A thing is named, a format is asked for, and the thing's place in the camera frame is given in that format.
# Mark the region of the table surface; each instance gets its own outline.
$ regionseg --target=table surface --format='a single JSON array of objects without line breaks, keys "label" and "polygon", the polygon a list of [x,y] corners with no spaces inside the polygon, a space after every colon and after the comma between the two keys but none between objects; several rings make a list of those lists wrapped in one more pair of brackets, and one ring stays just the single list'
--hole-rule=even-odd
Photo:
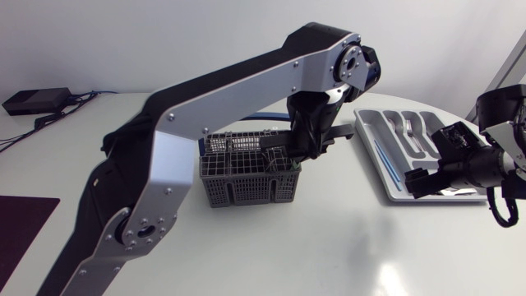
[{"label": "table surface", "polygon": [[[103,136],[137,113],[147,96],[101,95],[0,154],[0,194],[61,200],[2,295],[36,293],[73,230],[91,170],[104,159]],[[429,109],[446,124],[459,120],[367,93],[345,104],[336,123],[354,123],[355,108]],[[265,110],[286,107],[281,101]],[[36,117],[2,110],[0,138],[29,131]],[[288,124],[242,122],[222,131],[271,127]],[[288,204],[211,209],[196,170],[178,217],[149,255],[124,266],[107,295],[526,294],[525,221],[503,229],[486,203],[389,201],[358,134],[304,162]]]}]

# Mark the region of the dishwasher cutlery basket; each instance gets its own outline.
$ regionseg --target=dishwasher cutlery basket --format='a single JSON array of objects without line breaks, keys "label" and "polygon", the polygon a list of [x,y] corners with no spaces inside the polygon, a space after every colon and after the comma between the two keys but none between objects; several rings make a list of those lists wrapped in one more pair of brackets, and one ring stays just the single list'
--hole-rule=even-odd
[{"label": "dishwasher cutlery basket", "polygon": [[293,201],[301,165],[284,147],[260,148],[260,138],[278,133],[225,132],[201,141],[199,173],[211,207]]}]

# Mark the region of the maroon mat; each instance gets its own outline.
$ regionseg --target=maroon mat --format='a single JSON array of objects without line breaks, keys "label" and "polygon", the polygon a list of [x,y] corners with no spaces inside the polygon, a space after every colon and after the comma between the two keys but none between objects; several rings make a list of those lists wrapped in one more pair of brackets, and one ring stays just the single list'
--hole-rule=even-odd
[{"label": "maroon mat", "polygon": [[0,196],[0,291],[59,201]]}]

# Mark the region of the fork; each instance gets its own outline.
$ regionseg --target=fork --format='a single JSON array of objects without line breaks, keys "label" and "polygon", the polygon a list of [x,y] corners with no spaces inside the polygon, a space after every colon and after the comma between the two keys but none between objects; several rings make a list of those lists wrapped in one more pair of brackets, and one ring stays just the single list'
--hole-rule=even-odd
[{"label": "fork", "polygon": [[422,144],[420,144],[420,141],[414,136],[413,126],[411,125],[410,119],[406,119],[405,128],[408,131],[408,136],[411,138],[411,141],[413,141],[414,145],[420,150],[420,152],[423,152],[424,148],[422,147]]}]

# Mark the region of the black power brick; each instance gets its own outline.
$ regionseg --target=black power brick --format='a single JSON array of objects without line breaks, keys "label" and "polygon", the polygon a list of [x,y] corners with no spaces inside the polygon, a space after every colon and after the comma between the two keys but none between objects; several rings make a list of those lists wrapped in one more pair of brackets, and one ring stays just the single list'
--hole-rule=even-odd
[{"label": "black power brick", "polygon": [[2,106],[9,115],[59,113],[67,106],[72,93],[67,87],[45,90],[21,90]]}]

